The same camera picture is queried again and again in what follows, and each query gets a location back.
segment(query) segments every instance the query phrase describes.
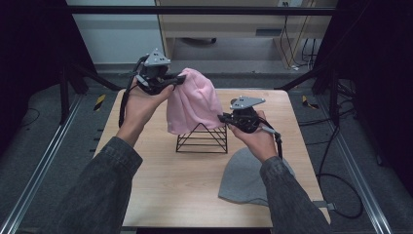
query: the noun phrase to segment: pink beanie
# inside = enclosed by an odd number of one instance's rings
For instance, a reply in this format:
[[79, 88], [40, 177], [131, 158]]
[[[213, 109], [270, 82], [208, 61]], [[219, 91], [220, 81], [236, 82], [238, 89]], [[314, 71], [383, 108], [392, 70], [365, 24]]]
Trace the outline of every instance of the pink beanie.
[[187, 134], [200, 123], [209, 130], [223, 127], [217, 117], [222, 115], [222, 105], [210, 80], [191, 68], [183, 69], [180, 75], [186, 75], [185, 82], [176, 86], [168, 99], [168, 132]]

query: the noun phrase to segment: person's right hand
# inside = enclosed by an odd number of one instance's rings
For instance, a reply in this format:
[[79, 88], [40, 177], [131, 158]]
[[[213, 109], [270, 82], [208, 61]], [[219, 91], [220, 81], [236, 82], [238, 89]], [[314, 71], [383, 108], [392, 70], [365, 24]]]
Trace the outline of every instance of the person's right hand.
[[[257, 110], [258, 116], [265, 119], [264, 111]], [[248, 146], [251, 153], [264, 163], [265, 160], [278, 156], [276, 144], [274, 142], [274, 135], [258, 128], [254, 133], [247, 134], [241, 131], [239, 128], [229, 125], [230, 130], [234, 133], [234, 136], [242, 140], [246, 146]]]

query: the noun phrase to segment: white wall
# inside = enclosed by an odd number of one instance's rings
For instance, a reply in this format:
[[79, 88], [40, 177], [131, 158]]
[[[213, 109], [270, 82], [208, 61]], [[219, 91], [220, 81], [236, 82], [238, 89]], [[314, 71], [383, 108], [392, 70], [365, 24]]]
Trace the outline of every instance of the white wall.
[[[155, 6], [154, 0], [66, 0], [68, 5]], [[163, 50], [156, 15], [73, 15], [96, 69], [124, 67]]]

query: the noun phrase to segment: black wire rack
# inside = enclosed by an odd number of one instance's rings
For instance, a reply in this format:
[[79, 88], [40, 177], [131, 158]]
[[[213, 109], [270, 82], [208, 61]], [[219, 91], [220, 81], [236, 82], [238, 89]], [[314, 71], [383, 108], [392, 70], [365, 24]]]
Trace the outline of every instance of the black wire rack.
[[209, 130], [199, 123], [190, 133], [178, 135], [176, 152], [228, 153], [227, 127]]

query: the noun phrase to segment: hand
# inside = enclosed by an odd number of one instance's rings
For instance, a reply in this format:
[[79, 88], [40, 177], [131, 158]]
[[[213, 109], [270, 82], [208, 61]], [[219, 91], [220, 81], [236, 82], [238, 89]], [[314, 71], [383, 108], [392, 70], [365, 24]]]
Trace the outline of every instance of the hand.
[[[264, 111], [257, 110], [258, 116], [265, 119]], [[258, 128], [252, 134], [246, 134], [239, 128], [230, 125], [230, 130], [234, 133], [234, 136], [242, 140], [246, 146], [248, 146], [251, 153], [264, 163], [265, 160], [278, 156], [276, 144], [274, 142], [274, 135]]]
[[132, 147], [136, 144], [145, 124], [151, 119], [156, 108], [164, 100], [168, 99], [173, 92], [173, 85], [170, 85], [164, 88], [158, 95], [150, 96], [135, 85], [136, 79], [133, 79], [131, 86], [134, 88], [131, 90], [128, 98], [125, 120], [116, 134], [116, 137], [123, 139]]

